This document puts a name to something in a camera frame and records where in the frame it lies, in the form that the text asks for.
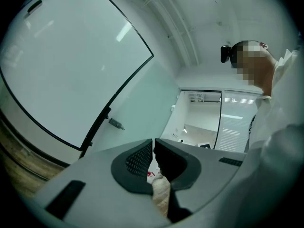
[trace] hair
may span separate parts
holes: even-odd
[[[242,51],[243,46],[248,46],[250,41],[260,43],[257,40],[243,40],[243,41],[236,43],[233,47],[230,47],[228,45],[222,46],[221,47],[221,62],[225,63],[228,61],[228,59],[230,59],[232,67],[237,68],[238,51]]]

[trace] whiteboard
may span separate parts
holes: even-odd
[[[111,97],[152,53],[109,0],[42,0],[28,15],[36,1],[8,28],[2,74],[42,128],[80,148]]]

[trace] wall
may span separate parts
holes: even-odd
[[[176,81],[181,89],[230,89],[262,93],[259,88],[248,85],[248,82],[243,80],[241,75],[237,75],[232,68],[221,66],[221,69],[216,69],[215,66],[213,70],[201,67],[183,68]]]
[[[191,54],[180,19],[167,0],[161,1],[183,33],[186,48]],[[293,50],[296,46],[298,31],[281,0],[172,1],[192,37],[199,58],[198,67],[213,68],[216,63],[220,68],[229,66],[229,63],[220,62],[220,47],[246,39],[267,43],[276,59],[284,56],[286,49]],[[168,33],[169,36],[174,34],[173,30]]]
[[[176,104],[180,90],[163,67],[154,65],[119,105],[114,100],[109,119],[123,125],[118,129],[105,120],[98,129],[87,154],[110,149],[125,143],[148,138],[160,138]]]
[[[189,111],[188,92],[181,92],[161,138],[178,141]]]
[[[185,124],[218,131],[220,103],[190,104]]]

